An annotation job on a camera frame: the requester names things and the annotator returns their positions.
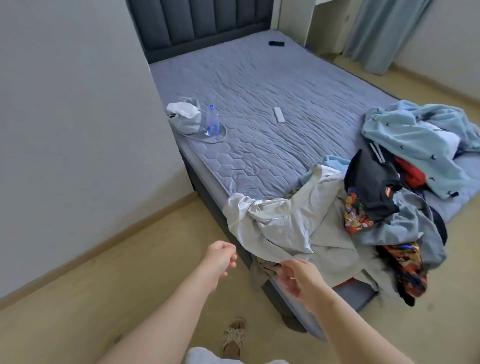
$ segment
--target light blue shirt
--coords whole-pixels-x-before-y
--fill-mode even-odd
[[[462,109],[447,105],[419,106],[401,100],[385,110],[371,109],[365,114],[362,134],[420,169],[432,191],[440,198],[448,198],[461,191],[469,177],[447,156],[447,142],[418,124],[426,114],[429,123],[457,134],[460,148],[480,152],[478,126],[468,121]]]

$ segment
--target beige floor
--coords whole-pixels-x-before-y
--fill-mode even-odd
[[[336,63],[355,74],[347,60]],[[367,75],[385,90],[418,103],[442,102],[480,120],[480,108],[392,72]],[[448,260],[430,274],[414,308],[374,299],[362,316],[418,363],[480,361],[480,195],[448,225]],[[195,266],[205,247],[225,236],[198,199],[14,306],[0,312],[0,363],[92,363],[149,315]],[[287,329],[243,264],[209,298],[192,345],[218,351],[222,330],[247,318],[246,363],[283,358],[335,363],[326,342]]]

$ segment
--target person's left hand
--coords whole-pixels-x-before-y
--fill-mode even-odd
[[[198,269],[207,279],[212,291],[216,288],[218,279],[221,276],[228,275],[227,268],[233,268],[237,265],[236,260],[237,248],[235,245],[217,240],[208,246],[198,264]]]

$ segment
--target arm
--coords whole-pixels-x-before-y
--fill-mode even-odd
[[[412,364],[327,286],[314,264],[287,260],[278,275],[288,292],[315,315],[341,363]]]
[[[197,268],[144,322],[97,364],[177,364],[182,360],[205,301],[220,276],[234,267],[236,248],[226,242],[208,247]]]

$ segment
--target gray mattress pad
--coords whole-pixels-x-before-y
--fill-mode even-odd
[[[284,41],[285,47],[271,47],[270,40]],[[274,30],[160,61],[150,69],[164,106],[185,96],[199,99],[203,110],[215,104],[228,130],[222,142],[206,144],[174,134],[187,158],[198,157],[194,168],[202,163],[225,196],[284,196],[322,156],[351,158],[367,147],[359,133],[365,111],[396,101]],[[277,122],[276,106],[285,123]],[[443,201],[426,194],[446,221],[480,189],[475,167],[480,157],[470,154],[456,162],[472,177],[469,188]],[[206,187],[215,189],[214,184]]]

